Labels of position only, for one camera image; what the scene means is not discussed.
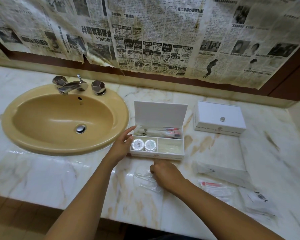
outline person's left hand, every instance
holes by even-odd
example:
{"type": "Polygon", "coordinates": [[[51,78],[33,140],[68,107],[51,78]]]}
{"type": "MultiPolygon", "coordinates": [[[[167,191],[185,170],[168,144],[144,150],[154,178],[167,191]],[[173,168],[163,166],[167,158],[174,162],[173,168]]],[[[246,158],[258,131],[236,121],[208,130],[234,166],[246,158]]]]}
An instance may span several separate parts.
{"type": "Polygon", "coordinates": [[[122,134],[114,141],[104,160],[109,162],[112,167],[115,167],[119,161],[121,161],[129,152],[130,145],[133,141],[132,134],[128,135],[136,126],[131,126],[126,129],[122,134]]]}

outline brown wood panel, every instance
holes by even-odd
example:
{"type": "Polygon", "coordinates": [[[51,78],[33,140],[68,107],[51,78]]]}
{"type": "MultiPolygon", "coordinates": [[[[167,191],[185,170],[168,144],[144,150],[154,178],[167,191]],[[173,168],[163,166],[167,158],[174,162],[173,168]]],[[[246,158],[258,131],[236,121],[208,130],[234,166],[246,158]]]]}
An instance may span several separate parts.
{"type": "Polygon", "coordinates": [[[271,92],[269,96],[300,101],[300,67],[271,92]]]}
{"type": "MultiPolygon", "coordinates": [[[[105,73],[117,74],[117,75],[124,74],[126,76],[140,77],[144,79],[152,79],[158,81],[166,81],[172,83],[187,84],[193,86],[215,88],[215,89],[222,89],[222,90],[228,90],[234,92],[263,95],[263,96],[269,96],[271,94],[270,96],[272,97],[290,99],[295,101],[299,100],[300,98],[300,96],[295,95],[295,92],[291,92],[290,93],[291,96],[287,96],[287,93],[279,92],[282,91],[282,89],[277,90],[280,84],[282,84],[284,80],[287,77],[289,77],[300,66],[300,48],[259,90],[254,88],[244,88],[244,87],[234,86],[230,84],[215,84],[206,81],[201,81],[198,79],[189,79],[185,77],[171,77],[171,76],[164,76],[164,75],[145,74],[140,72],[121,71],[120,69],[117,68],[89,64],[86,58],[84,64],[81,64],[80,62],[54,58],[50,56],[41,56],[41,55],[35,55],[30,53],[24,53],[24,52],[9,51],[2,44],[0,44],[0,48],[11,60],[20,60],[20,61],[39,63],[39,64],[76,68],[76,69],[82,69],[88,71],[105,72],[105,73]]],[[[298,88],[300,88],[300,84],[295,84],[294,89],[298,89],[298,88]]]]}

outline closed white box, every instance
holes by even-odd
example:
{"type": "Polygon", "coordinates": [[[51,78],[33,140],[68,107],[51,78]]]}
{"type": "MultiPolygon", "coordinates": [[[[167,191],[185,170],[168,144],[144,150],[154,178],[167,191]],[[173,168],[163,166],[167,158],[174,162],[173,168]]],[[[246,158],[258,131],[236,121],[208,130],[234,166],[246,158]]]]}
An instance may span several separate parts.
{"type": "Polygon", "coordinates": [[[141,139],[143,142],[152,139],[157,147],[153,152],[136,151],[130,146],[130,154],[138,157],[153,157],[162,159],[181,160],[185,156],[183,140],[183,121],[185,119],[187,104],[155,103],[134,101],[136,125],[149,128],[171,127],[180,128],[181,139],[169,139],[161,137],[135,136],[133,139],[141,139]],[[172,147],[175,153],[167,153],[166,148],[172,147]]]}
{"type": "Polygon", "coordinates": [[[194,107],[194,129],[240,136],[246,123],[239,106],[198,101],[194,107]]]}

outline yellow sink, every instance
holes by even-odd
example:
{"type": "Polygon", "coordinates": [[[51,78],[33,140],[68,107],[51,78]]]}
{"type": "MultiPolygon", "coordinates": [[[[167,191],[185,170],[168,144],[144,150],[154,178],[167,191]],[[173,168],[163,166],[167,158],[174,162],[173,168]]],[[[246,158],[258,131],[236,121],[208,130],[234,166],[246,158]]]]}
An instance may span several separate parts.
{"type": "Polygon", "coordinates": [[[4,133],[26,150],[53,156],[78,155],[110,145],[125,130],[129,111],[107,88],[97,96],[89,87],[61,95],[53,84],[17,97],[4,111],[4,133]]]}

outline sink rim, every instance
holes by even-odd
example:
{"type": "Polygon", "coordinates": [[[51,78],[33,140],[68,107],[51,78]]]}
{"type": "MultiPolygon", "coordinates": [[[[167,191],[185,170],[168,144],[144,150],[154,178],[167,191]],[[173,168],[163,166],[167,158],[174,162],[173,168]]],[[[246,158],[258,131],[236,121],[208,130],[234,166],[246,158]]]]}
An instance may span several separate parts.
{"type": "Polygon", "coordinates": [[[112,129],[107,134],[107,139],[105,141],[100,143],[93,143],[93,141],[91,141],[91,143],[87,143],[87,146],[80,144],[78,147],[71,145],[71,148],[69,148],[70,146],[60,144],[55,145],[53,143],[36,140],[23,134],[13,122],[13,118],[18,110],[18,107],[30,99],[52,94],[57,94],[58,96],[67,96],[60,94],[53,84],[47,84],[24,92],[7,106],[2,115],[1,125],[5,135],[14,144],[22,149],[43,155],[71,156],[86,154],[100,150],[113,143],[129,124],[130,115],[127,104],[116,92],[107,88],[106,94],[103,96],[97,96],[90,88],[88,88],[86,91],[79,91],[75,89],[69,92],[69,94],[75,94],[79,97],[89,97],[93,100],[103,103],[111,111],[113,115],[113,125],[112,129]]]}

